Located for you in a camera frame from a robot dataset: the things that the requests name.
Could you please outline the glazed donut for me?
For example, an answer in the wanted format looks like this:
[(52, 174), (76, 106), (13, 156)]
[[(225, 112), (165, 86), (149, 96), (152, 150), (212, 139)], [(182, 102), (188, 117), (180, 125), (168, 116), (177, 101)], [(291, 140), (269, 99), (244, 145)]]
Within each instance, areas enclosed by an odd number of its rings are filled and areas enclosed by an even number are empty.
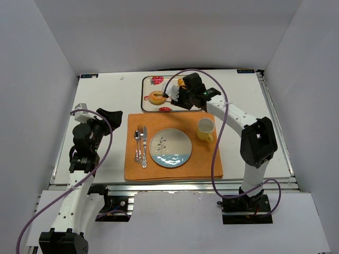
[(148, 100), (153, 105), (162, 105), (166, 102), (167, 98), (163, 96), (163, 92), (153, 91), (148, 95)]

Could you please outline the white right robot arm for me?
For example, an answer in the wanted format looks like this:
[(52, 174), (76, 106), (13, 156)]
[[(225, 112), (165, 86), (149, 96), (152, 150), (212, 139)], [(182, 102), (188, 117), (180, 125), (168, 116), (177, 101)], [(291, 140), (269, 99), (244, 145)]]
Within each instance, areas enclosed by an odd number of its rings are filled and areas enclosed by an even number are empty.
[(182, 86), (169, 81), (163, 86), (165, 97), (175, 106), (190, 110), (201, 109), (222, 120), (222, 126), (231, 127), (240, 137), (240, 155), (245, 162), (245, 171), (239, 194), (250, 204), (263, 196), (266, 168), (278, 149), (273, 124), (268, 117), (257, 118), (230, 103), (224, 88), (205, 87), (201, 71), (191, 69), (183, 77)]

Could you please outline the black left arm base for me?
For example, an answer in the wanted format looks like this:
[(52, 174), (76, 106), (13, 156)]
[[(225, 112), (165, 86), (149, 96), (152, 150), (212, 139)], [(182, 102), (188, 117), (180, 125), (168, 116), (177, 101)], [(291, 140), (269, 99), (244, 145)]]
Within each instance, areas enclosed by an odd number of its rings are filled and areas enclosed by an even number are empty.
[(128, 196), (113, 195), (105, 185), (92, 185), (88, 194), (99, 194), (104, 200), (96, 222), (129, 222)]

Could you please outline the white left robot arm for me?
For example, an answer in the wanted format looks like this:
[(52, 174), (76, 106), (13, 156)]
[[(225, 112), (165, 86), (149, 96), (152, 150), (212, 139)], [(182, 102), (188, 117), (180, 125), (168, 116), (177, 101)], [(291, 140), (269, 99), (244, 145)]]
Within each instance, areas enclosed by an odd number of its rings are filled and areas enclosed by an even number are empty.
[(97, 151), (103, 137), (112, 137), (121, 125), (122, 116), (122, 111), (101, 108), (96, 112), (74, 110), (79, 124), (72, 131), (74, 145), (69, 153), (67, 190), (50, 230), (40, 234), (42, 253), (88, 253), (86, 233), (108, 204), (106, 186), (93, 184), (96, 170), (103, 162)]

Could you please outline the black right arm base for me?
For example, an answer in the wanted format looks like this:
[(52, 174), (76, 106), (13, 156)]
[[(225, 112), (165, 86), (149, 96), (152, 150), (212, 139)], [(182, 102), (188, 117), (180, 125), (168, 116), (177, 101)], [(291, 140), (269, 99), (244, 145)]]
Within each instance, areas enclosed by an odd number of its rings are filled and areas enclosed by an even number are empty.
[(249, 204), (244, 197), (222, 199), (217, 202), (221, 208), (224, 225), (272, 224), (271, 206), (266, 194)]

